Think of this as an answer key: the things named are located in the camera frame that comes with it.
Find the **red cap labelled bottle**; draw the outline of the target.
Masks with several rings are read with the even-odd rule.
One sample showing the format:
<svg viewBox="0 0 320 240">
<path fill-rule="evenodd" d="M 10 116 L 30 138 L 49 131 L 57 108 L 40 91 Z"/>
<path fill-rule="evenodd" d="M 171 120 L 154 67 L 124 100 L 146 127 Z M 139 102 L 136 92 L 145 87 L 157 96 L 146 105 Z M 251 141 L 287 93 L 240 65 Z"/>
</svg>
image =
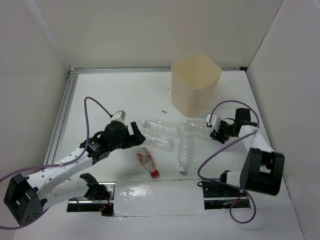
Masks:
<svg viewBox="0 0 320 240">
<path fill-rule="evenodd" d="M 153 157 L 146 147 L 140 147 L 136 152 L 136 157 L 142 167 L 149 172 L 150 176 L 154 179 L 157 178 L 160 173 L 156 168 Z"/>
</svg>

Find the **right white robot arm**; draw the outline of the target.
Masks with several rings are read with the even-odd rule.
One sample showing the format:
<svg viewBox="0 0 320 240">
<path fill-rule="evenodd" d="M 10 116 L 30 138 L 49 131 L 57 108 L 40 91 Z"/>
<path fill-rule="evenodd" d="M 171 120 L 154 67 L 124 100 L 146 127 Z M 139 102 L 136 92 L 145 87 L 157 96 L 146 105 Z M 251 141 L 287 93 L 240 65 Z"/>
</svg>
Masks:
<svg viewBox="0 0 320 240">
<path fill-rule="evenodd" d="M 229 138 L 237 138 L 243 142 L 247 157 L 240 173 L 240 187 L 276 196 L 281 188 L 285 156 L 274 151 L 258 132 L 258 123 L 251 120 L 251 111 L 237 108 L 232 124 L 214 114 L 209 114 L 205 122 L 212 128 L 213 140 L 225 144 Z"/>
</svg>

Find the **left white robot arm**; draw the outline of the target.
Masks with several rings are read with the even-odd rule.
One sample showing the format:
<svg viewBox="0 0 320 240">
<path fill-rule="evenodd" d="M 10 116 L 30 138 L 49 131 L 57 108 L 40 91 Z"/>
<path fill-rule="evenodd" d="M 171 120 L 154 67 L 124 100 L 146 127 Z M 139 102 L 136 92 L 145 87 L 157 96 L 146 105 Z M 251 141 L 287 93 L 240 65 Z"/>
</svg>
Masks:
<svg viewBox="0 0 320 240">
<path fill-rule="evenodd" d="M 16 174 L 10 179 L 4 204 L 20 227 L 36 221 L 52 206 L 75 198 L 88 200 L 110 200 L 111 193 L 90 173 L 90 168 L 107 158 L 115 150 L 140 146 L 146 138 L 137 124 L 131 122 L 133 133 L 120 121 L 111 121 L 103 131 L 95 133 L 76 150 L 54 167 L 23 176 Z"/>
</svg>

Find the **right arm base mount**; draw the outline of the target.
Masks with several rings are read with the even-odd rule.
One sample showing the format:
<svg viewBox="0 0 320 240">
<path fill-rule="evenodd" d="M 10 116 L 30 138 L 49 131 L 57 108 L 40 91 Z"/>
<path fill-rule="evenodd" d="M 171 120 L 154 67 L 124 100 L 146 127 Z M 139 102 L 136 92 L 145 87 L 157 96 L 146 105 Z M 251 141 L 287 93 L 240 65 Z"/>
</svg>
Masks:
<svg viewBox="0 0 320 240">
<path fill-rule="evenodd" d="M 249 198 L 246 193 L 232 187 L 224 186 L 209 181 L 199 181 L 197 186 L 202 188 L 205 210 L 250 208 Z"/>
</svg>

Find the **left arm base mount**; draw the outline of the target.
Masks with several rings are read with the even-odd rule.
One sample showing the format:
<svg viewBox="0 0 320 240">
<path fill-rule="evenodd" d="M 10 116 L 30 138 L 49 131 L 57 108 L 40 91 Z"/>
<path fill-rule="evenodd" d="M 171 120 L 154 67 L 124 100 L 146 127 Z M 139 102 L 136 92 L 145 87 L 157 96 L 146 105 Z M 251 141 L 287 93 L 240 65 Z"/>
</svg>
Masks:
<svg viewBox="0 0 320 240">
<path fill-rule="evenodd" d="M 100 182 L 100 190 L 90 197 L 72 198 L 67 202 L 67 213 L 99 213 L 104 217 L 114 216 L 115 182 Z"/>
</svg>

